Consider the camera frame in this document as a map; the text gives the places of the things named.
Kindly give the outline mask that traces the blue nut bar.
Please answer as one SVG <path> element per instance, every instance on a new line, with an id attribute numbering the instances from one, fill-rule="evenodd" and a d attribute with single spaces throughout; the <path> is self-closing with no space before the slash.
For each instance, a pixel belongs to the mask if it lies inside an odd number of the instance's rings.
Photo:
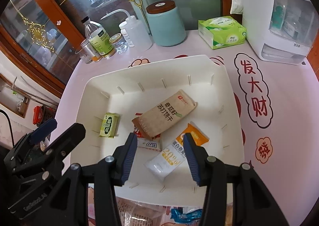
<path id="1" fill-rule="evenodd" d="M 203 209 L 197 207 L 178 207 L 170 209 L 170 218 L 175 223 L 197 225 L 202 217 Z"/>

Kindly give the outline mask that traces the green pineapple cake packet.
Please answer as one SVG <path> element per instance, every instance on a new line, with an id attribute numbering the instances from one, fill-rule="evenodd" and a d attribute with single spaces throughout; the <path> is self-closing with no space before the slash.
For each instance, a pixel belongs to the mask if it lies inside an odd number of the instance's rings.
<path id="1" fill-rule="evenodd" d="M 99 136 L 114 138 L 116 134 L 117 124 L 119 121 L 120 115 L 117 113 L 107 112 L 104 115 L 102 125 L 100 127 Z"/>

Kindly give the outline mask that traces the orange white protein bar packet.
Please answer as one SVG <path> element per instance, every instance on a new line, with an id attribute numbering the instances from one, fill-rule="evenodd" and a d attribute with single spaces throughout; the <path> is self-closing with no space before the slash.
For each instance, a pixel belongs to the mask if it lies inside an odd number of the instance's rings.
<path id="1" fill-rule="evenodd" d="M 209 141 L 209 138 L 205 136 L 202 131 L 188 123 L 187 128 L 184 129 L 170 145 L 144 164 L 144 166 L 161 182 L 185 161 L 186 156 L 183 140 L 186 133 L 191 134 L 194 142 L 198 146 L 202 146 Z"/>

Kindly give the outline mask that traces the light blue snack bag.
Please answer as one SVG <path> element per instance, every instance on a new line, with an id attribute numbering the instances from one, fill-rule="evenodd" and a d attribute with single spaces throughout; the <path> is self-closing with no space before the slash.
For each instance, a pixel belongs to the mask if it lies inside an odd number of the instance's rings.
<path id="1" fill-rule="evenodd" d="M 117 208 L 122 225 L 160 225 L 166 207 L 134 202 L 117 197 Z"/>

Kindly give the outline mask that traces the white red small snack packet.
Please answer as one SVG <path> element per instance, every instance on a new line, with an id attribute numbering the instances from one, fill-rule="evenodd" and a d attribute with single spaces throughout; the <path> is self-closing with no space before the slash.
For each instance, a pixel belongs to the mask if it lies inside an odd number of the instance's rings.
<path id="1" fill-rule="evenodd" d="M 137 147 L 143 149 L 149 149 L 153 151 L 162 151 L 162 141 L 161 141 L 161 134 L 155 136 L 152 140 L 144 138 L 139 131 L 139 129 L 134 126 L 134 134 L 137 137 Z"/>

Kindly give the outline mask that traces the brown soda cracker packet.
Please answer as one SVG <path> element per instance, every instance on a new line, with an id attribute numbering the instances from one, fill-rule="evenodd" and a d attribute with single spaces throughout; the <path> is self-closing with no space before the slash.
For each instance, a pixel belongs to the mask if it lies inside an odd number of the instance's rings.
<path id="1" fill-rule="evenodd" d="M 190 114 L 197 103 L 183 90 L 179 90 L 152 109 L 132 120 L 144 138 L 152 140 L 155 136 L 170 129 Z"/>

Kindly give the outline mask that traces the white plastic storage bin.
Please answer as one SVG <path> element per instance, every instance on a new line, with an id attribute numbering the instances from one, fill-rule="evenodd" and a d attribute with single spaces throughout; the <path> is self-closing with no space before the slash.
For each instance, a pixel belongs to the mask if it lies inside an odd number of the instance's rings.
<path id="1" fill-rule="evenodd" d="M 161 151 L 138 148 L 118 197 L 169 205 L 200 206 L 205 188 L 193 181 L 181 136 L 193 125 L 208 141 L 210 156 L 239 166 L 244 161 L 241 123 L 226 68 L 205 55 L 190 56 L 99 75 L 88 80 L 76 121 L 85 139 L 70 161 L 95 164 L 123 145 L 134 129 L 148 139 L 160 137 Z"/>

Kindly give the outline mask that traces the clear bottle green label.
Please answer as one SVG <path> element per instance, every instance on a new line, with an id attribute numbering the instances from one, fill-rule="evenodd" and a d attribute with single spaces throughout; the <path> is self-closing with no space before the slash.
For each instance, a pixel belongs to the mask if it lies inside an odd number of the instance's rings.
<path id="1" fill-rule="evenodd" d="M 109 41 L 109 34 L 100 23 L 92 21 L 88 16 L 84 17 L 81 22 L 84 25 L 85 37 L 103 58 L 110 58 L 116 53 L 114 46 Z"/>

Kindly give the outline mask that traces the small glass jar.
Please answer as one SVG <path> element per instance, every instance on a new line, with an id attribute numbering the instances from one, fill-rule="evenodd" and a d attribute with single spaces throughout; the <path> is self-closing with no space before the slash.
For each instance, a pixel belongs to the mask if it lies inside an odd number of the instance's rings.
<path id="1" fill-rule="evenodd" d="M 114 34 L 110 37 L 109 43 L 116 49 L 118 54 L 124 53 L 128 48 L 127 42 L 121 33 Z"/>

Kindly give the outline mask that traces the white squeeze wash bottle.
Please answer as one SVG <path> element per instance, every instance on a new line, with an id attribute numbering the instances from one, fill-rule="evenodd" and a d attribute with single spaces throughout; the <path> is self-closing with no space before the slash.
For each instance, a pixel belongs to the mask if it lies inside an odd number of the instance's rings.
<path id="1" fill-rule="evenodd" d="M 126 14 L 126 19 L 118 26 L 120 28 L 120 32 L 124 37 L 130 48 L 134 48 L 137 51 L 147 51 L 152 46 L 152 40 L 150 38 L 149 33 L 146 30 L 143 22 L 137 19 L 134 15 L 130 15 L 127 10 L 118 9 L 114 10 L 106 15 L 104 15 L 101 20 L 114 15 L 118 12 L 123 12 Z"/>

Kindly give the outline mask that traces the green tissue pack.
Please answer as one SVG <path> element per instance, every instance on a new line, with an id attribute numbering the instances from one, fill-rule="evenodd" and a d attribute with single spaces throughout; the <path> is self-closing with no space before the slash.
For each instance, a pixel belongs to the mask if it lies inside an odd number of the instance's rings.
<path id="1" fill-rule="evenodd" d="M 213 50 L 243 44 L 247 29 L 230 16 L 198 21 L 200 37 Z"/>

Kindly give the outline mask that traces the white desktop cabinet appliance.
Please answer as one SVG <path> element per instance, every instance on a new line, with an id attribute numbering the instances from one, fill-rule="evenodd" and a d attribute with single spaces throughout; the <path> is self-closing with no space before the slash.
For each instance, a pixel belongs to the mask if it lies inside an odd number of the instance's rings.
<path id="1" fill-rule="evenodd" d="M 318 13 L 310 0 L 232 0 L 259 59 L 298 65 L 313 46 Z"/>

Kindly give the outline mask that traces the teal canister brown lid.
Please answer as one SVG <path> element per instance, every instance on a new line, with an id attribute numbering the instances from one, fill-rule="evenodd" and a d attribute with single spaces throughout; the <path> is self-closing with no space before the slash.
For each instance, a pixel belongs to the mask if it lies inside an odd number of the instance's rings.
<path id="1" fill-rule="evenodd" d="M 148 5 L 146 11 L 149 29 L 157 45 L 171 47 L 185 40 L 186 30 L 174 1 L 155 2 Z"/>

